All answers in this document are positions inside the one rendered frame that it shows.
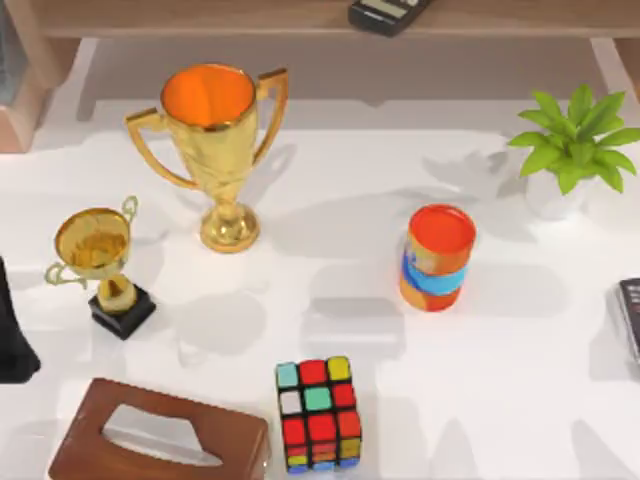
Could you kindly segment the orange and blue can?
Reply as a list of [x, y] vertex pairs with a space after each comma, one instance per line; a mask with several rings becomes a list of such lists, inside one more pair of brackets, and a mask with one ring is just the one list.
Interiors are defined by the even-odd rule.
[[429, 204], [410, 218], [399, 289], [411, 306], [437, 312], [457, 300], [476, 240], [471, 217], [450, 204]]

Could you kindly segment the brown wooden tissue box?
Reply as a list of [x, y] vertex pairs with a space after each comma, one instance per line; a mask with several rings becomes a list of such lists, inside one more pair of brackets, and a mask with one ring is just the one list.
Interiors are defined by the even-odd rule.
[[104, 378], [91, 381], [51, 480], [266, 480], [268, 423]]

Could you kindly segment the multicoloured puzzle cube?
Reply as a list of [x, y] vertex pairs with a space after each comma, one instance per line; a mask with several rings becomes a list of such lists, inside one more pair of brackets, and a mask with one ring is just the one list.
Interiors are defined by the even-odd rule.
[[347, 357], [280, 363], [275, 385], [288, 474], [360, 463], [362, 422]]

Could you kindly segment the green plant in white pot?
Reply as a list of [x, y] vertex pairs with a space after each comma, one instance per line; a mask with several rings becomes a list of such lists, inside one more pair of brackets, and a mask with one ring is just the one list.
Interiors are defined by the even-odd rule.
[[553, 95], [535, 91], [537, 107], [518, 113], [536, 128], [507, 145], [528, 151], [519, 176], [526, 180], [525, 200], [537, 216], [550, 221], [572, 216], [597, 182], [624, 192], [623, 174], [635, 176], [637, 168], [620, 148], [640, 144], [640, 127], [626, 126], [620, 116], [625, 97], [618, 91], [596, 100], [583, 84], [563, 109]]

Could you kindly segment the wooden shelf unit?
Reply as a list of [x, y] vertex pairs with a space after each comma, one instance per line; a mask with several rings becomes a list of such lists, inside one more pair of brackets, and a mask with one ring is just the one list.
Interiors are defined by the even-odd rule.
[[[66, 80], [84, 37], [347, 33], [347, 1], [5, 0], [27, 71], [0, 105], [0, 152], [29, 149], [47, 92]], [[640, 98], [640, 0], [434, 0], [408, 31], [609, 37]]]

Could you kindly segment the black book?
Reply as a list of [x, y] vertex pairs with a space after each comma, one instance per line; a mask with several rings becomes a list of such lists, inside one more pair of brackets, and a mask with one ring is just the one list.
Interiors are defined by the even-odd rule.
[[618, 344], [640, 367], [640, 278], [616, 282], [606, 294], [606, 306]]

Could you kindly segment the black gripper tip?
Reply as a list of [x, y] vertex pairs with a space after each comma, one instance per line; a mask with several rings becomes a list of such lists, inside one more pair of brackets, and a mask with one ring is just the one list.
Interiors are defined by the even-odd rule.
[[40, 359], [17, 321], [4, 260], [0, 256], [0, 384], [27, 383], [40, 368]]

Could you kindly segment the large gold trophy cup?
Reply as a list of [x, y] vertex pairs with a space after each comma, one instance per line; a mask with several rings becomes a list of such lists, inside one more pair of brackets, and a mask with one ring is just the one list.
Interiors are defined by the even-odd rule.
[[[146, 163], [170, 183], [203, 192], [214, 205], [203, 217], [200, 239], [222, 253], [248, 249], [258, 238], [254, 211], [237, 196], [280, 129], [289, 95], [289, 73], [279, 68], [252, 78], [226, 64], [189, 66], [161, 90], [160, 109], [126, 117], [129, 136]], [[167, 131], [188, 171], [165, 167], [143, 139], [145, 129]]]

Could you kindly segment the small gold trophy black base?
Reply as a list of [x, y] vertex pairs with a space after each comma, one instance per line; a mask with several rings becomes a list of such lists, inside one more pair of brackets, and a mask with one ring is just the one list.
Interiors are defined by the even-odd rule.
[[121, 340], [128, 339], [156, 309], [149, 293], [123, 273], [138, 208], [138, 198], [130, 195], [119, 210], [93, 207], [67, 218], [54, 239], [59, 261], [44, 274], [53, 286], [78, 283], [87, 288], [96, 281], [97, 291], [89, 300], [92, 318]]

